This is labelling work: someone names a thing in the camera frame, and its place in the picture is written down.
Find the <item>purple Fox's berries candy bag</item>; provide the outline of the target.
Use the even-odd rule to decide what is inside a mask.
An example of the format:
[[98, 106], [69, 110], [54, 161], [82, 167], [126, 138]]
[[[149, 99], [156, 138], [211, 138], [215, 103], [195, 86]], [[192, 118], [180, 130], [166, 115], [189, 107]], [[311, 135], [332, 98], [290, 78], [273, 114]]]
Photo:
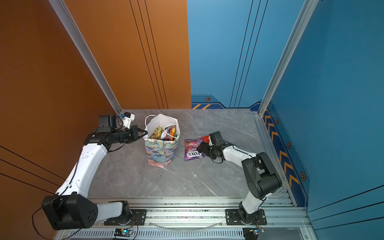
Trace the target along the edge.
[[185, 140], [185, 156], [184, 161], [191, 161], [205, 157], [204, 153], [198, 151], [198, 147], [203, 142], [202, 139]]

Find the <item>floral paper gift bag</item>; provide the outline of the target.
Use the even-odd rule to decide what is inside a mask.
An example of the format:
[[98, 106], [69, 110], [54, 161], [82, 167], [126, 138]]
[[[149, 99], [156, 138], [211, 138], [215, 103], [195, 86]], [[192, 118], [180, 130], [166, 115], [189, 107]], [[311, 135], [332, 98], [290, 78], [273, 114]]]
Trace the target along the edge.
[[[176, 125], [176, 137], [173, 141], [153, 140], [150, 138], [158, 126], [164, 130], [172, 125]], [[145, 118], [145, 127], [145, 130], [148, 132], [148, 134], [144, 136], [148, 164], [165, 169], [172, 161], [178, 147], [181, 135], [179, 122], [176, 118], [163, 114], [148, 115]]]

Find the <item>orange Fox's candy bag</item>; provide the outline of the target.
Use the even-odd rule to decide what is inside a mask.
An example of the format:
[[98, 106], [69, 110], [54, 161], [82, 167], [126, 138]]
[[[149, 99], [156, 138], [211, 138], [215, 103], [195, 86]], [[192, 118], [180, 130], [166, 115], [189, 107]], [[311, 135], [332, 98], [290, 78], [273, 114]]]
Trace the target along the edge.
[[166, 133], [167, 133], [167, 140], [173, 141], [176, 137], [176, 125], [167, 127]]

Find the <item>red snack packet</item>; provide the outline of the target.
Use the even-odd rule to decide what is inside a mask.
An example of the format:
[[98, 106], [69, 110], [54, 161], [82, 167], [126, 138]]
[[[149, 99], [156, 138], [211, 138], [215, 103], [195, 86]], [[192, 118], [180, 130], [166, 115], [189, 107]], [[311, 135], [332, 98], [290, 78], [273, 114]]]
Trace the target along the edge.
[[210, 139], [210, 136], [209, 136], [209, 135], [200, 137], [200, 139], [201, 139], [203, 142], [208, 143], [208, 144], [211, 142], [211, 139]]

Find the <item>orange green noodle snack bag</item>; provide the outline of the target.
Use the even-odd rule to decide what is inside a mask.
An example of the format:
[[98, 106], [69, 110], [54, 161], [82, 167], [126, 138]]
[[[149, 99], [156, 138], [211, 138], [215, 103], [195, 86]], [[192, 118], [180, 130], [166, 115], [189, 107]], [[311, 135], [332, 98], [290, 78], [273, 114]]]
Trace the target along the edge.
[[162, 134], [163, 134], [164, 130], [162, 127], [158, 126], [154, 132], [152, 133], [151, 135], [151, 139], [153, 140], [161, 140], [162, 139]]

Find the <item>purple snack packet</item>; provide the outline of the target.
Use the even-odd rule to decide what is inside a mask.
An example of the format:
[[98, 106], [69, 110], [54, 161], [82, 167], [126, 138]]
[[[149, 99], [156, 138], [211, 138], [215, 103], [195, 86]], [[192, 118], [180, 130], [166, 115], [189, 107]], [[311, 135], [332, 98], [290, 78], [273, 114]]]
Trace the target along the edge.
[[174, 139], [173, 126], [169, 126], [164, 129], [161, 135], [161, 140], [163, 141], [172, 141]]

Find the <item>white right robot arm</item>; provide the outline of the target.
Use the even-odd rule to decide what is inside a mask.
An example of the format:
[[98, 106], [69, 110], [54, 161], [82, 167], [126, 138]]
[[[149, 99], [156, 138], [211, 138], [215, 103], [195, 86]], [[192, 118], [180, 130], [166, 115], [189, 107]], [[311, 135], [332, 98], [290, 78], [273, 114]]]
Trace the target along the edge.
[[246, 198], [239, 203], [238, 215], [228, 217], [228, 225], [267, 225], [262, 204], [282, 187], [282, 179], [270, 157], [265, 152], [251, 153], [225, 141], [219, 131], [209, 135], [209, 142], [202, 142], [197, 151], [211, 160], [220, 158], [240, 166], [249, 189]]

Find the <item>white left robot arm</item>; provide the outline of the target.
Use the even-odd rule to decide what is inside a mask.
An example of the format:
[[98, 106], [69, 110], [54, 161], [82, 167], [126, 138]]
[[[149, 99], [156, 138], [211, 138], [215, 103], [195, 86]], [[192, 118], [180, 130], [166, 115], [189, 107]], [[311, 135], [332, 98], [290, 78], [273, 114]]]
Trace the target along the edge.
[[47, 196], [42, 209], [54, 230], [87, 229], [94, 223], [110, 221], [126, 225], [132, 221], [127, 201], [95, 204], [89, 200], [89, 188], [96, 170], [113, 144], [130, 144], [147, 134], [132, 125], [135, 115], [101, 116], [99, 127], [89, 134], [71, 173], [53, 196]]

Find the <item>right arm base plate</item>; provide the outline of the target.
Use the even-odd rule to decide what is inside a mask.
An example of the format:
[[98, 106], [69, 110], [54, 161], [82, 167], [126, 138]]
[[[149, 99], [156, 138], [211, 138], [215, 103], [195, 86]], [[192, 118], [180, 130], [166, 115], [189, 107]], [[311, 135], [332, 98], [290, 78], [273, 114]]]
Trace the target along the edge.
[[235, 225], [258, 225], [266, 226], [267, 217], [263, 209], [259, 209], [252, 214], [248, 214], [241, 209], [226, 209], [226, 223], [229, 226]]

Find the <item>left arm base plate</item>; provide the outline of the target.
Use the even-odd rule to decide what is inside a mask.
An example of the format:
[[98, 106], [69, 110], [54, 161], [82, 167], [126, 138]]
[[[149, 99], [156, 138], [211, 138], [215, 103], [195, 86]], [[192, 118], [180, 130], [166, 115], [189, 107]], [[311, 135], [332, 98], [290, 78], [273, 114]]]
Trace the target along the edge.
[[122, 226], [129, 227], [132, 225], [143, 226], [147, 218], [147, 210], [135, 209], [130, 210], [127, 214], [119, 217], [107, 219], [104, 221], [105, 226]]

